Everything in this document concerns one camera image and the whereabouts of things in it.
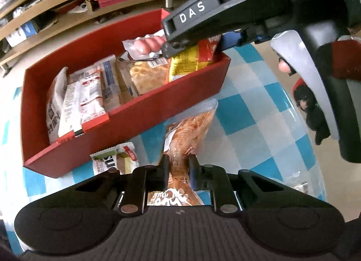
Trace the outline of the right hand in red sleeve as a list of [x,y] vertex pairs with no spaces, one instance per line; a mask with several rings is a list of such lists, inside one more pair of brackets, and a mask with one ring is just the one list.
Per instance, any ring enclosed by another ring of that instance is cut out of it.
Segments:
[[[342,36],[337,41],[321,46],[316,52],[316,63],[325,75],[346,81],[356,106],[360,106],[360,38]],[[292,88],[297,107],[306,113],[306,123],[315,132],[315,144],[330,136],[325,115],[316,100],[315,94],[302,78]]]

